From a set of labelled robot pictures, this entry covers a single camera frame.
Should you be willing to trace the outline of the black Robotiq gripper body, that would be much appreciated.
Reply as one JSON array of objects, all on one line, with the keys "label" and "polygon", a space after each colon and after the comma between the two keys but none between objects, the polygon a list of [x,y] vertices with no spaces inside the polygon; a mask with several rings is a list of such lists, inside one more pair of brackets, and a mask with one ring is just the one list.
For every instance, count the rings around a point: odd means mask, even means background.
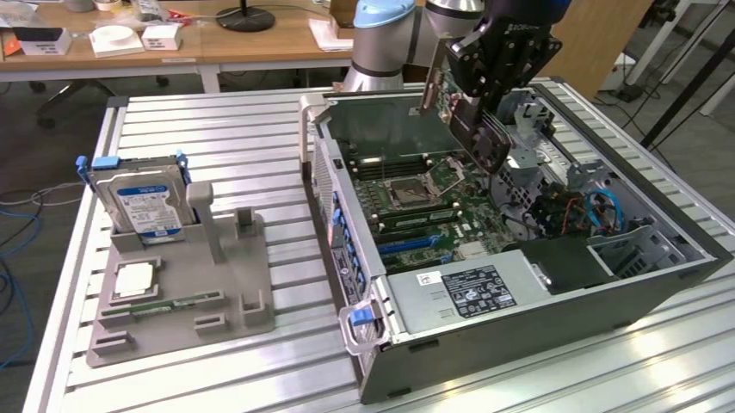
[{"label": "black Robotiq gripper body", "polygon": [[481,45],[493,84],[502,91],[527,85],[562,49],[551,29],[562,21],[554,0],[489,1]]}]

